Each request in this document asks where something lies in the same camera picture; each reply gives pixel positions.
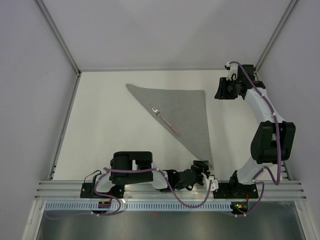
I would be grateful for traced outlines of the pink handled metal fork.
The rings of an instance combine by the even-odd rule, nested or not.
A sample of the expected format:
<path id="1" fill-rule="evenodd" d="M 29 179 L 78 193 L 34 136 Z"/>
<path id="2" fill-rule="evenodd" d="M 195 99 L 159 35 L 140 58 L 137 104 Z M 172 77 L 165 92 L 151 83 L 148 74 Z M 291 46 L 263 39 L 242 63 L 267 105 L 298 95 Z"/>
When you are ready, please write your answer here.
<path id="1" fill-rule="evenodd" d="M 178 136 L 180 135 L 180 132 L 160 113 L 160 111 L 154 106 L 151 108 L 152 111 L 161 118 Z"/>

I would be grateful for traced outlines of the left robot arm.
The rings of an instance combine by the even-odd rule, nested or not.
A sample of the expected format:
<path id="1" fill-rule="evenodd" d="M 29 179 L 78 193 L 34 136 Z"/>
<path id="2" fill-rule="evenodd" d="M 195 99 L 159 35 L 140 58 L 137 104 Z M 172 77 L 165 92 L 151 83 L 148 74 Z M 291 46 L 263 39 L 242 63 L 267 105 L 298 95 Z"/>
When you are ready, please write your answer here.
<path id="1" fill-rule="evenodd" d="M 105 167 L 93 178 L 91 191 L 98 198 L 120 197 L 125 186 L 144 183 L 163 193 L 192 191 L 194 185 L 213 191 L 215 177 L 206 160 L 194 160 L 190 168 L 183 171 L 163 170 L 155 165 L 150 151 L 119 151 L 113 154 L 110 167 Z"/>

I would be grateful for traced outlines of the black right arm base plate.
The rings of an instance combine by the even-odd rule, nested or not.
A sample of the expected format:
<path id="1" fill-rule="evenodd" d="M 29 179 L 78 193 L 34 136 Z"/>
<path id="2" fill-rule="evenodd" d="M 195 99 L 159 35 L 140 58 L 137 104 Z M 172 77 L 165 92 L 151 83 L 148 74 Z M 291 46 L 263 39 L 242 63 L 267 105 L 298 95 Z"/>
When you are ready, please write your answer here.
<path id="1" fill-rule="evenodd" d="M 230 183 L 222 182 L 219 188 L 213 192 L 213 198 L 216 200 L 229 199 L 258 199 L 259 194 L 255 184 L 236 184 L 232 186 Z"/>

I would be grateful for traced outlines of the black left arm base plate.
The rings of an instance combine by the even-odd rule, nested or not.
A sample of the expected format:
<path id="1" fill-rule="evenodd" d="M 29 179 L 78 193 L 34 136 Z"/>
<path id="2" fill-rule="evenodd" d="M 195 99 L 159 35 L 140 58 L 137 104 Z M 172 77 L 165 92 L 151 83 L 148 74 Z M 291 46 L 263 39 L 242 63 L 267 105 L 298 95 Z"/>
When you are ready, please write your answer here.
<path id="1" fill-rule="evenodd" d="M 108 192 L 99 192 L 97 194 L 94 191 L 94 184 L 92 182 L 85 182 L 81 186 L 80 198 L 81 199 L 109 199 L 107 195 L 114 196 L 118 199 L 122 199 L 125 193 L 124 185 L 115 185 Z"/>

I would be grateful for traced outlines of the grey cloth napkin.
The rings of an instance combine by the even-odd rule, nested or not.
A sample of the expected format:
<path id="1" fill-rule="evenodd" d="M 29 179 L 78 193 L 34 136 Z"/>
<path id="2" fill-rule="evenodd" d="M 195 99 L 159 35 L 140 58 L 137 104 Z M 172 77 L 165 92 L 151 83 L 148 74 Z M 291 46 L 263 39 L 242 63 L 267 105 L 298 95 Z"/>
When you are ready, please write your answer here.
<path id="1" fill-rule="evenodd" d="M 204 90 L 154 89 L 126 84 L 143 108 L 198 160 L 214 168 Z M 180 132 L 177 135 L 152 110 L 160 113 Z"/>

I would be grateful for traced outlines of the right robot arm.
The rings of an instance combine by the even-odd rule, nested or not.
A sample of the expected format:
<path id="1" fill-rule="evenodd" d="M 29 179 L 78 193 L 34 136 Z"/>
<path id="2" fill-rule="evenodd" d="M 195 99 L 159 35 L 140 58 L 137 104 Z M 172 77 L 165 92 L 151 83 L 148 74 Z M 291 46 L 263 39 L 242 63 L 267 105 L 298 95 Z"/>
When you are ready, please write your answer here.
<path id="1" fill-rule="evenodd" d="M 228 72 L 219 79 L 216 100 L 235 100 L 242 97 L 250 106 L 258 122 L 258 128 L 250 144 L 251 157 L 242 168 L 236 170 L 227 183 L 219 184 L 213 192 L 215 199 L 257 199 L 259 176 L 267 171 L 271 181 L 281 182 L 281 163 L 289 159 L 296 126 L 281 117 L 271 103 L 265 84 L 256 80 L 251 64 L 227 62 Z"/>

